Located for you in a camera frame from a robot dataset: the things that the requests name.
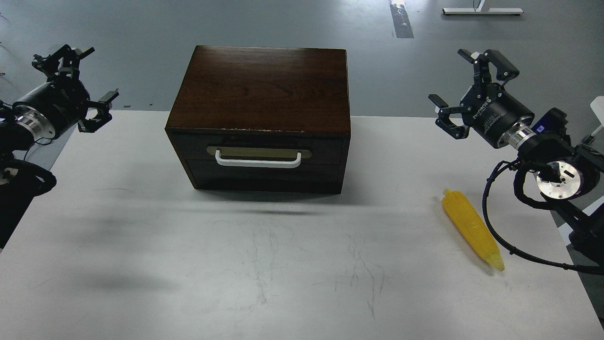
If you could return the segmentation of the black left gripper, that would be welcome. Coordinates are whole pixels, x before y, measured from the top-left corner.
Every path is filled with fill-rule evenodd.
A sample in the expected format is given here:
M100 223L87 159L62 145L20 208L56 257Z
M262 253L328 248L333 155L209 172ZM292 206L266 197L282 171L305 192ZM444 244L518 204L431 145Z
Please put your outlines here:
M59 138L78 122L80 133L95 133L112 120L112 102L119 90L108 91L99 101L90 101L89 92L78 79L80 61L95 52L94 47L71 48L65 44L53 54L35 54L32 66L47 81L13 103L17 124L39 138ZM88 109L97 114L86 119Z

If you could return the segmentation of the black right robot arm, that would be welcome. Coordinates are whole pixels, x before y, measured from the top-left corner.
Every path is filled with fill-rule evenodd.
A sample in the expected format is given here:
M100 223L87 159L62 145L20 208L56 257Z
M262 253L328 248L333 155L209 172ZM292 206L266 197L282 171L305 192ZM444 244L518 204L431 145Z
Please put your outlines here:
M486 181L482 198L485 223L494 239L512 255L539 264L587 273L603 274L603 208L584 213L572 201L591 192L603 174L603 156L588 144L572 146L567 134L567 114L552 108L537 122L535 115L505 90L505 84L519 76L519 70L499 51L458 54L474 69L474 82L458 106L448 105L430 94L436 106L436 125L455 139L475 130L492 148L507 145L516 149L515 161L500 162ZM569 265L528 254L505 241L492 227L487 199L492 183L503 170L516 172L516 198L539 210L555 211L570 226L572 247L595 265Z

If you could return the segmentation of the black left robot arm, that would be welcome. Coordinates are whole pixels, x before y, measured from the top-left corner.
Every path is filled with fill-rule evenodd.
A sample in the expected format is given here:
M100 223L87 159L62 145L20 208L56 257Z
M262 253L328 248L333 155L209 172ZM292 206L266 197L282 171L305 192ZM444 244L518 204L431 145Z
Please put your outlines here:
M79 78L80 62L93 52L93 47L81 50L66 44L46 57L34 55L32 66L45 75L45 82L12 104L1 103L1 247L33 199L57 183L50 170L15 153L49 145L73 126L82 133L95 133L112 120L110 109L118 90L92 101Z

